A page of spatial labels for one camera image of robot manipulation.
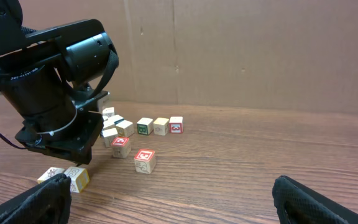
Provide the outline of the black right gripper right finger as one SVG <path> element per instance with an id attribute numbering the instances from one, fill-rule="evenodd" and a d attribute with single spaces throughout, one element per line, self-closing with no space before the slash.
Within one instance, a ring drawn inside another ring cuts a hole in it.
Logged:
<path id="1" fill-rule="evenodd" d="M 281 224 L 358 224 L 358 214 L 282 175 L 272 189 Z"/>

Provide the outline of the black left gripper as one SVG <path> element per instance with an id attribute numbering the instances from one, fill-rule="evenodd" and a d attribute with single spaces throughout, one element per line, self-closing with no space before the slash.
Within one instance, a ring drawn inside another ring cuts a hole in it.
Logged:
<path id="1" fill-rule="evenodd" d="M 103 90 L 86 101 L 66 95 L 48 110 L 25 115 L 15 139 L 32 152 L 89 164 L 91 148 L 103 128 L 102 115 L 97 112 L 98 101 L 109 95 Z"/>

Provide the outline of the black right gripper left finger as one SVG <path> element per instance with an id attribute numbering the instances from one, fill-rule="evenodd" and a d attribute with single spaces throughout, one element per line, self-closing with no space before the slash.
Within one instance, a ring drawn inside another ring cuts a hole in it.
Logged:
<path id="1" fill-rule="evenodd" d="M 66 224 L 71 179 L 57 174 L 0 205 L 0 224 Z"/>

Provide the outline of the plain wooden picture block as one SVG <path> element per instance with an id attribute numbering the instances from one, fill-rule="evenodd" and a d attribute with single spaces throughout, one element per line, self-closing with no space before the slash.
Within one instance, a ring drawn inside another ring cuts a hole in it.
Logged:
<path id="1" fill-rule="evenodd" d="M 47 171 L 45 171 L 38 179 L 37 179 L 37 183 L 41 184 L 42 182 L 48 180 L 49 178 L 57 175 L 57 174 L 61 174 L 64 173 L 65 169 L 64 168 L 59 168 L 59 167 L 50 167 Z"/>

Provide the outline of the yellow top picture block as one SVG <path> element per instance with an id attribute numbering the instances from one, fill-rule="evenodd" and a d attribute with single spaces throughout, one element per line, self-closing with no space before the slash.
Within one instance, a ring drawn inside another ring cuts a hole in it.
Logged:
<path id="1" fill-rule="evenodd" d="M 88 171 L 82 167 L 69 167 L 64 174 L 71 179 L 70 191 L 80 193 L 89 183 Z"/>

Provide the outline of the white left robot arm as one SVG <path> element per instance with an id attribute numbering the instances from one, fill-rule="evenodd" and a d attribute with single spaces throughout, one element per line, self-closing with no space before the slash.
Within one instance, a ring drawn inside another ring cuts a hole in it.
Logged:
<path id="1" fill-rule="evenodd" d="M 0 0 L 0 93 L 23 117 L 14 147 L 88 164 L 103 128 L 98 101 L 119 65 L 96 19 L 23 26 L 18 1 Z"/>

